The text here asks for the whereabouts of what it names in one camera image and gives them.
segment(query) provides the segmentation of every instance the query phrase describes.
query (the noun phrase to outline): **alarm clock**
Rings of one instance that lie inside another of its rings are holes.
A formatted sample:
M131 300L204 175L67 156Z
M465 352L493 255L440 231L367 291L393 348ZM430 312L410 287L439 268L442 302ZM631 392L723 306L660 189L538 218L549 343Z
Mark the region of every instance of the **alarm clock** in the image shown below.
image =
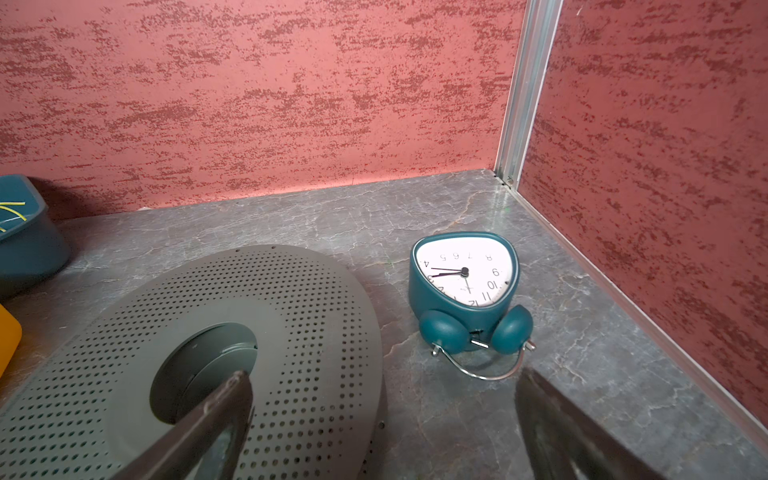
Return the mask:
M522 305L508 311L520 279L515 248L488 232L441 233L416 242L411 250L409 302L419 332L462 373L476 379L505 379L520 368L531 341L533 318ZM517 353L511 370L500 376L468 371L452 355L491 348Z

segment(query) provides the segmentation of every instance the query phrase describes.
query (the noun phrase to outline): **clock handle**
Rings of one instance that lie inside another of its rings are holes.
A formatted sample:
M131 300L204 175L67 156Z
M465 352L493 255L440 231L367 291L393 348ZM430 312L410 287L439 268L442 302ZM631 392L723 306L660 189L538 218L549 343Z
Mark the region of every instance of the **clock handle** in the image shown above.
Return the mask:
M487 344L485 344L483 342L479 342L477 340L472 340L472 343L474 343L477 346L481 346L483 348L486 348L486 349L488 348ZM449 362L452 363L453 366L456 367L459 370L459 372L463 373L464 375L471 376L473 379L493 381L493 380L503 380L503 379L506 379L506 378L508 378L510 376L513 376L520 369L520 367L523 364L523 354L525 353L526 349L531 350L533 352L534 350L536 350L536 344L533 343L530 339L526 340L525 343L523 344L523 346L518 351L518 359L517 359L517 361L515 361L515 366L513 366L512 369L509 370L508 372L506 372L505 374L499 375L499 376L483 376L483 375L479 375L477 373L470 372L469 370L467 370L466 368L461 366L451 356L451 354L446 352L440 345L434 345L434 348L432 349L432 356L437 356L438 353L442 352L442 354L445 355L445 357L449 360Z

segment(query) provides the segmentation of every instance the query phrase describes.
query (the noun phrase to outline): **gray floor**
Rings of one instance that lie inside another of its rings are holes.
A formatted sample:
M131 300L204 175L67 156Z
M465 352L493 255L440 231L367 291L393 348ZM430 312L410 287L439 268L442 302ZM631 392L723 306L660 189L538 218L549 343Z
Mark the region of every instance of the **gray floor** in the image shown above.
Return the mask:
M518 251L513 303L536 321L527 364L668 478L768 478L768 461L486 170L89 217L61 225L71 264L7 302L24 327L0 402L115 300L220 250L285 243L330 255L366 288L384 345L389 426L374 478L532 478L514 379L433 359L407 300L418 239L489 230ZM479 364L478 355L465 358ZM503 371L508 359L490 370Z

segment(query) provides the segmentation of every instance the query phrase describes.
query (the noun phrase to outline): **gray plastic basket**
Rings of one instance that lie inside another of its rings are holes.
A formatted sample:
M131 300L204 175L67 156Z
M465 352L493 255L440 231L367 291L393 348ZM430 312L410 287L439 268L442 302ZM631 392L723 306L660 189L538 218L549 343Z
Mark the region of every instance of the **gray plastic basket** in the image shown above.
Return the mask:
M0 300L61 269L69 246L24 175L0 177Z

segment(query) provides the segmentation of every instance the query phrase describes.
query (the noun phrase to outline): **red textured wall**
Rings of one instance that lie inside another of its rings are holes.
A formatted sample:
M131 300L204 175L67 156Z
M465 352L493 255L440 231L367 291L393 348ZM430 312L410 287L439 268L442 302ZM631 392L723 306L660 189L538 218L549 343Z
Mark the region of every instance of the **red textured wall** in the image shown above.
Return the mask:
M520 191L768 425L768 3L565 0Z
M492 167L524 0L0 5L0 174L56 217Z

